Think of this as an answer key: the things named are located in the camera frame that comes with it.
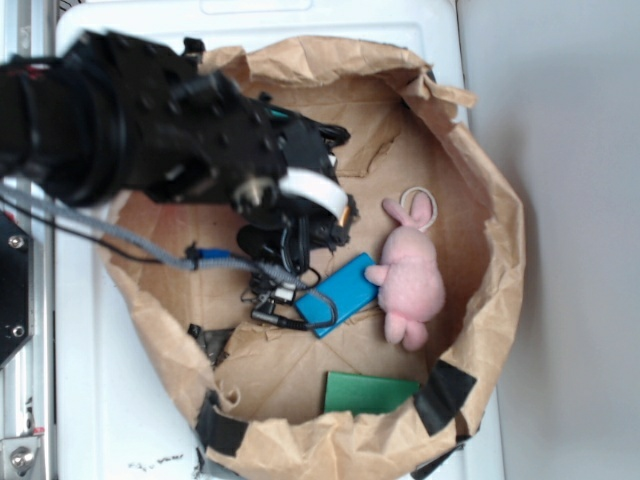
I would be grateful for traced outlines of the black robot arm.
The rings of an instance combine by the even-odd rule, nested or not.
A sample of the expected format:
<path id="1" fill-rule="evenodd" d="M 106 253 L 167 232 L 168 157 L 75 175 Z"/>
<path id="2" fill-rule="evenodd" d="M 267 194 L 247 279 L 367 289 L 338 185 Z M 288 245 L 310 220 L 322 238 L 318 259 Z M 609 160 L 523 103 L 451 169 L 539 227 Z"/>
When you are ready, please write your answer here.
<path id="1" fill-rule="evenodd" d="M 196 39 L 178 54 L 85 32 L 59 58 L 12 59 L 1 68 L 2 174 L 70 206 L 139 190 L 158 203 L 227 204 L 314 248 L 346 244 L 357 209 L 333 151 L 348 131 L 200 73 L 203 52 Z"/>

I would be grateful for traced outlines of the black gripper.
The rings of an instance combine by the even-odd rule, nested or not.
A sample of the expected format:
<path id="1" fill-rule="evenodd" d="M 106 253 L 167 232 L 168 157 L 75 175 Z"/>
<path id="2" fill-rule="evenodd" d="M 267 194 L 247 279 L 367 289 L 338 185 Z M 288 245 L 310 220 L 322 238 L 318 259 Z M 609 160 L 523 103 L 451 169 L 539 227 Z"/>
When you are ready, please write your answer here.
<path id="1" fill-rule="evenodd" d="M 350 241 L 356 201 L 340 186 L 334 149 L 348 131 L 244 96 L 216 71 L 169 89 L 167 123 L 151 131 L 148 185 L 158 203 L 230 205 L 262 230 L 301 218 L 299 244 L 336 250 Z"/>

